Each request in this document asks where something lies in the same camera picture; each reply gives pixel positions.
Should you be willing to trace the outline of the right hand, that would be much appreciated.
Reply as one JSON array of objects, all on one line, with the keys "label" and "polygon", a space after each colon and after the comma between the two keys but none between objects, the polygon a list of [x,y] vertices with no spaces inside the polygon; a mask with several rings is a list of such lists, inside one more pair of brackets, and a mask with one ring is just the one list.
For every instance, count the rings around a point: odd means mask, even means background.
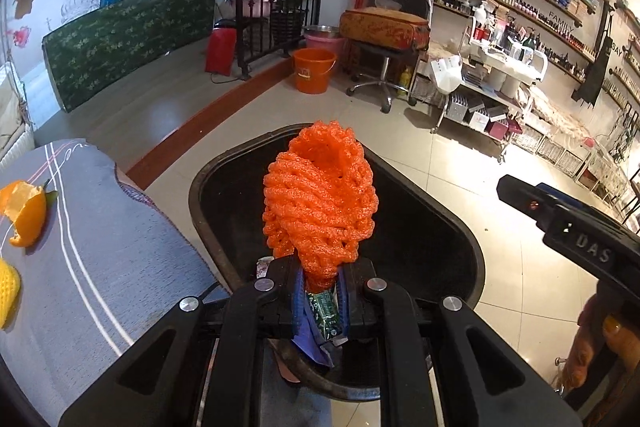
[{"label": "right hand", "polygon": [[595,293],[577,320],[578,331],[562,368],[559,385],[573,391],[585,384],[594,358],[607,347],[618,358],[627,375],[639,365],[639,322],[628,319],[611,296]]}]

